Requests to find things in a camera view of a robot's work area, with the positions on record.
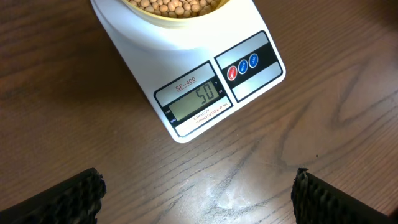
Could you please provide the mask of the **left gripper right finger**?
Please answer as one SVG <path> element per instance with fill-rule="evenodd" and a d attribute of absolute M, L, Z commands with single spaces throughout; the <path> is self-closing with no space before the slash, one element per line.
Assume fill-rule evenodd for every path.
<path fill-rule="evenodd" d="M 297 224 L 397 224 L 387 216 L 299 168 L 291 201 Z"/>

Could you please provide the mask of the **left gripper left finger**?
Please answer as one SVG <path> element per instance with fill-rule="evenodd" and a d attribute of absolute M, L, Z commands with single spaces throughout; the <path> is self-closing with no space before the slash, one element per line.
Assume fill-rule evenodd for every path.
<path fill-rule="evenodd" d="M 90 168 L 2 210 L 1 223 L 97 224 L 105 194 L 103 176 Z"/>

